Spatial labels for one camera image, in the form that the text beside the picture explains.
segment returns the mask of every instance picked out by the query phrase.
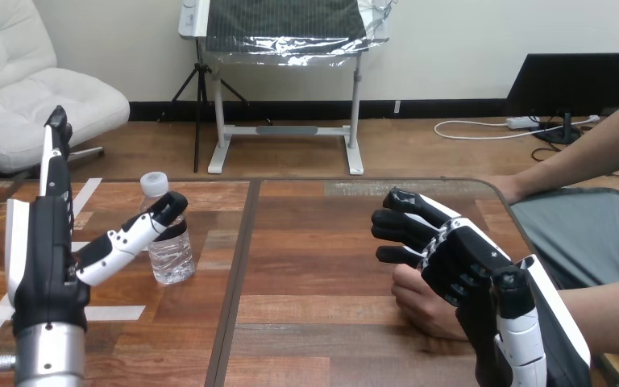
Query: robotic hand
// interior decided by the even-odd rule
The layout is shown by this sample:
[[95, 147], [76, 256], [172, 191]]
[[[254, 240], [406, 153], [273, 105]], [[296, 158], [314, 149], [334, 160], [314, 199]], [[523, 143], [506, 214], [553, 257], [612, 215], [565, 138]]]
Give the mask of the robotic hand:
[[407, 264], [441, 298], [476, 351], [485, 386], [591, 385], [580, 330], [534, 255], [518, 264], [468, 218], [398, 188], [372, 216], [372, 234], [403, 243], [381, 246], [381, 262]]
[[169, 192], [122, 227], [71, 253], [72, 190], [67, 168], [72, 128], [62, 107], [47, 121], [39, 196], [10, 199], [6, 212], [6, 281], [17, 355], [0, 356], [0, 371], [15, 368], [18, 387], [77, 387], [84, 379], [85, 306], [101, 284], [160, 236], [187, 207]]

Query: white armchair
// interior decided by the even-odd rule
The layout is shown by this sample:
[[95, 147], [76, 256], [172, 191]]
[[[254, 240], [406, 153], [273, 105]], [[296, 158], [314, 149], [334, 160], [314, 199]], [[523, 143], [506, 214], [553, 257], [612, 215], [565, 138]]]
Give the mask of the white armchair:
[[0, 173], [40, 162], [43, 125], [57, 105], [73, 126], [71, 146], [129, 117], [129, 102], [116, 89], [56, 68], [51, 40], [31, 0], [0, 0]]

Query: bottle cap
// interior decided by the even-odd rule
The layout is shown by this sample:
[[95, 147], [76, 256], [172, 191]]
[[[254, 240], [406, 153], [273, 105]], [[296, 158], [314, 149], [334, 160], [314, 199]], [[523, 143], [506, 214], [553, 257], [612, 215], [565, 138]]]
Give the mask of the bottle cap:
[[149, 197], [162, 196], [169, 191], [167, 175], [162, 172], [146, 173], [141, 177], [143, 194]]

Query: plastic water bottle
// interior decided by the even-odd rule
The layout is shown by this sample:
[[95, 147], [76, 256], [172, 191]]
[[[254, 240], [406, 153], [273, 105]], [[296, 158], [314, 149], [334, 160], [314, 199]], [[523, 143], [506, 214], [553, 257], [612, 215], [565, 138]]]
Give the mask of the plastic water bottle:
[[[162, 172], [143, 175], [141, 189], [146, 195], [139, 208], [143, 212], [169, 191], [167, 175]], [[159, 283], [174, 284], [196, 272], [184, 214], [179, 215], [155, 242], [148, 245], [148, 255], [151, 257], [153, 275]]]

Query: white cable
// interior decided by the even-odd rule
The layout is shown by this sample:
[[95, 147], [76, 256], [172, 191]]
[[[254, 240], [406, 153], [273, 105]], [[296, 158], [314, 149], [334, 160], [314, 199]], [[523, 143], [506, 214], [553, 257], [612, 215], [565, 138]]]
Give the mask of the white cable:
[[[590, 115], [589, 119], [586, 119], [584, 121], [580, 121], [577, 123], [571, 123], [571, 125], [582, 125], [584, 123], [593, 123], [595, 121], [599, 121], [599, 116], [598, 115]], [[563, 127], [563, 125], [559, 125], [557, 127], [550, 127], [549, 129], [542, 129], [541, 131], [528, 131], [526, 133], [519, 133], [517, 135], [501, 135], [501, 136], [497, 136], [497, 137], [465, 137], [465, 136], [459, 136], [459, 135], [444, 135], [443, 133], [440, 133], [440, 131], [438, 130], [439, 127], [441, 127], [442, 125], [447, 125], [448, 123], [469, 123], [472, 125], [481, 125], [483, 127], [505, 127], [507, 126], [506, 123], [477, 123], [477, 122], [473, 122], [473, 121], [444, 121], [439, 123], [438, 125], [435, 125], [435, 127], [433, 128], [433, 130], [435, 131], [436, 134], [440, 135], [441, 137], [444, 137], [446, 139], [515, 139], [517, 137], [522, 137], [524, 135], [534, 135], [535, 133], [543, 133], [545, 131], [555, 131], [557, 129], [561, 129]]]

